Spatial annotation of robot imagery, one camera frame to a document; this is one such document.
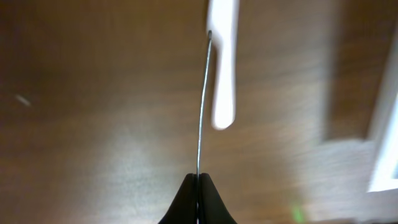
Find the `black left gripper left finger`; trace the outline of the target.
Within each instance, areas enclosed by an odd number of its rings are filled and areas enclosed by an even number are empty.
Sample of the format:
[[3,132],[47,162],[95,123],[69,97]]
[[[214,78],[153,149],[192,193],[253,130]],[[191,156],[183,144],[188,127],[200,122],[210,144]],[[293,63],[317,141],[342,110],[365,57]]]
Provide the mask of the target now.
[[197,176],[187,174],[159,224],[196,224]]

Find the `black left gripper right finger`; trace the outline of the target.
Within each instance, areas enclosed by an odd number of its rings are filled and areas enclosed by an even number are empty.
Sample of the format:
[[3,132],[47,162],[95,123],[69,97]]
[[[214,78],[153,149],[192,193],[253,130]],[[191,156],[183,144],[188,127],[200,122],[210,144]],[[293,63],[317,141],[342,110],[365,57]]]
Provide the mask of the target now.
[[199,224],[236,224],[209,174],[200,174],[198,189]]

